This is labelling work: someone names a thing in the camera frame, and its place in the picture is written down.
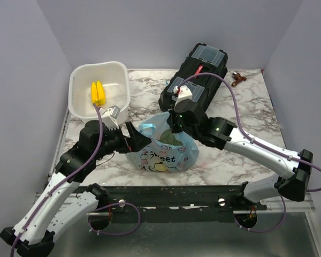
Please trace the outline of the light blue plastic bag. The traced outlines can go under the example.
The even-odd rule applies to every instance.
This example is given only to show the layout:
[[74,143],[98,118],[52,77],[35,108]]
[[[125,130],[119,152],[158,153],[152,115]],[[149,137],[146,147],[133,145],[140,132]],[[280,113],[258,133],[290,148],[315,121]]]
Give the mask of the light blue plastic bag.
[[169,173],[182,172],[197,161],[199,149],[194,139],[185,132],[175,134],[182,146],[167,145],[158,140],[164,131],[170,129],[167,123],[169,115],[168,112],[154,115],[138,126],[137,130],[151,139],[151,143],[141,151],[126,154],[127,160],[138,169],[153,171],[154,163],[162,162]]

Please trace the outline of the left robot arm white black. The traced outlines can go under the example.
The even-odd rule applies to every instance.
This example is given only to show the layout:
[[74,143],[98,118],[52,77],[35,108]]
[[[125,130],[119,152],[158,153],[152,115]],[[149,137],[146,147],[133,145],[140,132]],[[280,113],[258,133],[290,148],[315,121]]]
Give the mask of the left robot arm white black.
[[129,135],[121,128],[108,129],[99,120],[87,122],[80,131],[78,142],[64,153],[55,172],[30,211],[15,226],[4,228],[0,237],[11,246],[10,255],[48,256],[57,236],[73,225],[81,216],[103,211],[113,206],[125,206],[123,200],[113,200],[97,183],[89,185],[77,201],[63,211],[60,207],[96,169],[96,162],[112,153],[133,153],[151,143],[151,139],[126,123]]

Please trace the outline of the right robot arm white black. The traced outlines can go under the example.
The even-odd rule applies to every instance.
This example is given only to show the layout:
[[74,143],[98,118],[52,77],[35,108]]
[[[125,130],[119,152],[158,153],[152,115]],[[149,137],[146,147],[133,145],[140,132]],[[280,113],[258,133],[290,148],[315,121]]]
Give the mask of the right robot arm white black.
[[296,202],[304,200],[311,174],[310,151],[298,153],[243,134],[225,118],[209,118],[198,103],[189,99],[170,110],[168,124],[173,131],[183,131],[207,147],[237,153],[274,172],[267,178],[242,183],[235,197],[240,209],[249,209],[263,199],[277,196]]

